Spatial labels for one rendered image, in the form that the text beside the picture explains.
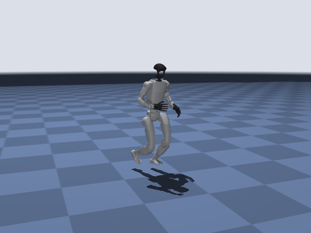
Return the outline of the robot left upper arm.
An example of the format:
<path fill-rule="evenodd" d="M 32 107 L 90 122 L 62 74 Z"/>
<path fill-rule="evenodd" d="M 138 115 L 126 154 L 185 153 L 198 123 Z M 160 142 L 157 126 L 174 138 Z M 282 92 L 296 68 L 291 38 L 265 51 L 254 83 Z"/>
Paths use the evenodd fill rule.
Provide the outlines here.
<path fill-rule="evenodd" d="M 168 96 L 169 96 L 169 94 L 168 94 L 168 90 L 169 90 L 169 86 L 170 86 L 170 83 L 169 83 L 167 80 L 165 80 L 165 81 L 166 81 L 166 83 L 167 83 L 167 86 L 166 86 L 166 91 L 165 91 L 164 98 L 166 98 L 166 97 L 168 97 Z"/>

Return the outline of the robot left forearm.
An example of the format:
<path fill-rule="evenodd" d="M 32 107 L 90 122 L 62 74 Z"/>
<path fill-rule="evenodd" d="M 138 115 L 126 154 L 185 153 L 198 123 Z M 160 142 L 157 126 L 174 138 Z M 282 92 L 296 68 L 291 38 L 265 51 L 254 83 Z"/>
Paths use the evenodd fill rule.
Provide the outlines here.
<path fill-rule="evenodd" d="M 174 102 L 172 101 L 170 96 L 166 97 L 166 101 L 168 102 L 169 106 L 173 109 L 173 103 Z"/>

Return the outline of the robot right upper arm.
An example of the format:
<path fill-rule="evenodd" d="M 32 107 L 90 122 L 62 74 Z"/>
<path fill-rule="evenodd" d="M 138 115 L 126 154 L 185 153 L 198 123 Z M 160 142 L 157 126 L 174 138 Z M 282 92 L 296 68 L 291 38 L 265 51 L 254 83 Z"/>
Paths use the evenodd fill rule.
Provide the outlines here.
<path fill-rule="evenodd" d="M 146 93 L 148 92 L 149 89 L 151 89 L 152 87 L 152 84 L 153 82 L 152 81 L 147 81 L 147 82 L 144 82 L 143 84 L 143 88 L 139 94 L 139 97 L 138 98 L 142 98 L 144 100 L 144 96 L 146 95 Z"/>

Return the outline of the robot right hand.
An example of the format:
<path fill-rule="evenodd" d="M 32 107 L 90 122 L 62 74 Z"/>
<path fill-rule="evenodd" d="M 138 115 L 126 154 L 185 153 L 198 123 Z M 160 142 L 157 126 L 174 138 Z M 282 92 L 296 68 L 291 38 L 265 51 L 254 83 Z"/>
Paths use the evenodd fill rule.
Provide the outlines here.
<path fill-rule="evenodd" d="M 168 107 L 168 106 L 163 106 L 163 105 L 168 105 L 168 104 L 161 104 L 163 103 L 164 101 L 161 101 L 160 103 L 158 104 L 153 104 L 154 105 L 154 109 L 156 110 L 160 110 L 160 111 L 167 111 L 167 110 L 162 110 L 162 109 L 168 109 L 168 108 L 165 108 L 165 107 Z M 163 107 L 163 108 L 162 108 Z"/>

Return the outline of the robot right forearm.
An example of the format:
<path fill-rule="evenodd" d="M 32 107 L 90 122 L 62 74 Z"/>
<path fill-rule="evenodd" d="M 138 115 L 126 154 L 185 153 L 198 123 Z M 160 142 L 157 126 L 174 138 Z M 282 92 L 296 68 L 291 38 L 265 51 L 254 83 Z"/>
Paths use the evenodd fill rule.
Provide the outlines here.
<path fill-rule="evenodd" d="M 140 105 L 142 105 L 143 107 L 146 107 L 148 109 L 154 109 L 154 105 L 153 104 L 148 103 L 147 101 L 143 100 L 142 98 L 138 98 L 138 103 Z"/>

